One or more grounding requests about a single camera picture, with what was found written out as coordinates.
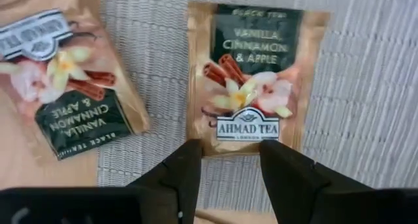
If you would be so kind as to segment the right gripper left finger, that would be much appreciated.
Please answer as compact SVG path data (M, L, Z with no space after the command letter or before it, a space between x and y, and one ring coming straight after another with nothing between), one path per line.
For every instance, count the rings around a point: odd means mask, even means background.
M128 186L138 189L140 224L194 224L202 146L187 140Z

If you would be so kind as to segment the beige vanilla cinnamon tea packet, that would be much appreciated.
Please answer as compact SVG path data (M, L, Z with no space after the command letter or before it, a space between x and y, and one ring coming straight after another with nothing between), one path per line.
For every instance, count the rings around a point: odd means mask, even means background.
M40 162L150 126L106 30L84 8L0 12L0 114Z
M207 157L298 150L330 13L191 1L187 137Z

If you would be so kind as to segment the grey woven placemat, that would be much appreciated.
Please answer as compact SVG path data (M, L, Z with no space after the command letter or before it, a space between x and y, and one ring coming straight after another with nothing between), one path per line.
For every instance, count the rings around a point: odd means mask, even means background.
M189 83L190 1L330 12L303 152L370 187L418 187L418 0L101 0L151 127L99 148L99 185L127 185L207 125Z

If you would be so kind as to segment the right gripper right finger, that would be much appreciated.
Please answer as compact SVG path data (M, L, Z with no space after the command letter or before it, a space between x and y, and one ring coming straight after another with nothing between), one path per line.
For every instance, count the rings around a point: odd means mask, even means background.
M259 144L279 224L376 224L373 189L275 141Z

